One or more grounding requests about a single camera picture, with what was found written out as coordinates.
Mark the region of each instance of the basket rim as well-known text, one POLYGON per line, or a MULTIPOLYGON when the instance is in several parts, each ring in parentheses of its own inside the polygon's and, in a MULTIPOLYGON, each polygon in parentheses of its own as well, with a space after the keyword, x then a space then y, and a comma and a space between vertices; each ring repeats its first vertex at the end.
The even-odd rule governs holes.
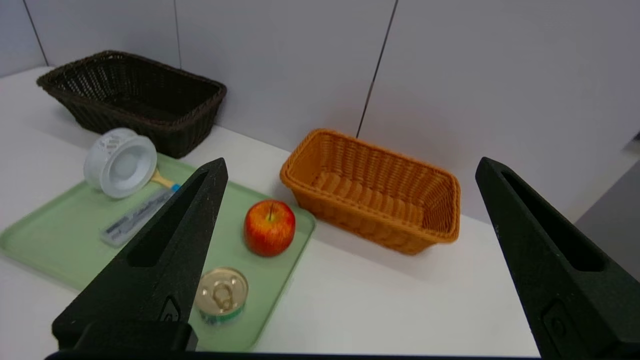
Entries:
POLYGON ((102 111, 115 112, 115 113, 118 113, 120 116, 125 116, 126 121, 128 122, 144 122, 145 126, 152 127, 158 131, 176 131, 176 130, 182 129, 183 127, 192 125, 194 122, 200 119, 205 112, 209 111, 211 108, 215 106, 219 106, 222 100, 224 99, 225 95, 227 94, 227 87, 223 83, 205 78, 204 76, 192 74, 188 71, 172 67, 170 65, 161 63, 159 61, 151 60, 144 56, 127 53, 125 51, 118 51, 118 50, 101 51, 99 53, 95 53, 85 58, 81 58, 81 59, 72 61, 70 63, 66 63, 62 66, 56 67, 55 69, 52 69, 46 74, 41 75, 36 80, 36 84, 39 87, 43 88, 43 90, 45 90, 47 93, 49 93, 49 95, 55 97, 56 99, 58 99, 58 96, 61 96, 61 97, 66 97, 71 101, 83 104, 85 106, 100 107, 102 111), (185 113, 176 121, 171 122, 170 124, 166 124, 166 123, 160 123, 155 119, 150 119, 146 116, 137 115, 135 113, 123 110, 117 106, 113 106, 102 101, 93 100, 81 95, 77 95, 74 92, 71 92, 68 90, 60 90, 59 88, 54 86, 53 83, 51 82, 51 79, 53 77, 59 76, 61 73, 64 73, 69 69, 73 69, 74 67, 83 65, 84 63, 88 63, 91 61, 100 61, 104 57, 114 55, 114 54, 137 59, 149 65, 159 67, 163 70, 174 72, 181 76, 186 76, 194 80, 203 81, 203 82, 215 85, 218 87, 218 91, 214 95, 208 97, 205 101, 200 103, 198 106, 189 110, 187 113, 185 113))
POLYGON ((340 206, 340 207, 347 206, 350 210, 355 211, 359 216, 366 217, 371 220, 382 221, 385 225, 393 227, 396 230, 408 231, 412 235, 417 236, 419 238, 423 238, 423 239, 425 238, 425 235, 429 236, 429 239, 426 239, 426 240, 430 242, 437 242, 437 243, 454 242, 458 238, 458 235, 460 233, 460 199, 461 199, 460 183, 458 182, 458 179, 453 174, 451 174, 450 172, 442 168, 436 167, 434 165, 430 165, 423 161, 419 161, 415 158, 411 158, 409 156, 400 154, 398 152, 394 152, 389 149, 367 143, 363 140, 342 134, 332 129, 315 129, 311 131, 307 135, 307 137, 299 144, 299 146, 291 153, 287 161, 285 161, 285 163, 282 165, 282 168, 280 169, 280 180, 284 183, 284 185, 286 185, 287 187, 289 187, 291 190, 295 192, 302 192, 305 195, 308 195, 311 197, 317 197, 318 195, 320 195, 323 200, 328 201, 334 206, 340 206), (342 197, 333 195, 331 193, 318 191, 315 188, 312 188, 311 186, 294 178, 290 174, 289 169, 298 159, 298 156, 305 150, 307 145, 315 137, 323 134, 340 137, 352 142, 357 142, 358 144, 366 146, 372 150, 382 151, 391 156, 395 156, 397 158, 410 161, 412 163, 415 163, 423 167, 431 168, 441 173, 442 175, 448 177, 449 179, 451 179, 455 191, 453 191, 453 199, 451 199, 454 204, 454 206, 452 207, 452 214, 451 214, 451 216, 454 218, 454 222, 451 224, 450 228, 447 231, 434 231, 431 229, 425 229, 423 227, 417 226, 405 220, 398 220, 381 211, 371 209, 367 206, 360 205, 355 201, 347 200, 342 197))

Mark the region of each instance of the pull tab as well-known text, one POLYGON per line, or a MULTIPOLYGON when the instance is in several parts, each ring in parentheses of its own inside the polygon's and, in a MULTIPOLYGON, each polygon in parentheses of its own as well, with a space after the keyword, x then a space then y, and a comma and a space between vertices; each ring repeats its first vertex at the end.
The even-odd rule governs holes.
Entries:
POLYGON ((216 286, 214 286, 213 288, 213 295, 211 296, 213 298, 213 301, 216 302, 216 305, 218 305, 218 307, 221 310, 224 311, 229 311, 233 308, 234 306, 234 294, 231 290, 231 286, 227 285, 227 284, 218 284, 216 286), (221 298, 218 296, 218 292, 220 290, 225 290, 227 292, 227 298, 221 298))

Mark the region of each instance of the white plastic strainer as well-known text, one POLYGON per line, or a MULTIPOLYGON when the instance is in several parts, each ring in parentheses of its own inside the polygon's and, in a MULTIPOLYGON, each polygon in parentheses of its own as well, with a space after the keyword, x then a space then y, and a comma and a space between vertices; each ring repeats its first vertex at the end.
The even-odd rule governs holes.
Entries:
POLYGON ((102 135, 84 161, 84 178, 92 187, 114 198, 140 190, 156 169, 157 153, 146 136, 118 128, 102 135))

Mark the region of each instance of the white table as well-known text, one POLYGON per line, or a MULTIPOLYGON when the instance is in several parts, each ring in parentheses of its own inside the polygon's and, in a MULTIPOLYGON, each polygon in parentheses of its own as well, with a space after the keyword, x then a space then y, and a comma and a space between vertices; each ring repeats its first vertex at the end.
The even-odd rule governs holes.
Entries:
MULTIPOLYGON (((0 79, 0 229, 82 181, 98 138, 36 86, 48 70, 0 79)), ((223 157, 231 181, 292 202, 288 155, 214 127, 183 161, 223 157)), ((76 295, 0 256, 0 359, 55 352, 51 322, 76 295)), ((415 257, 318 221, 255 351, 538 356, 492 227, 464 216, 456 243, 415 257)))

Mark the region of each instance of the red apple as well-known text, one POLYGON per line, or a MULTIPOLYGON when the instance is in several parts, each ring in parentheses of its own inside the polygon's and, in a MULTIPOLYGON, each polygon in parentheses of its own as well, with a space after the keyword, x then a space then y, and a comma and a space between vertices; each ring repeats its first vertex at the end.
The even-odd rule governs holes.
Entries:
POLYGON ((244 240, 254 253, 276 256, 291 245, 296 217, 282 201, 263 200, 253 205, 244 218, 244 240))

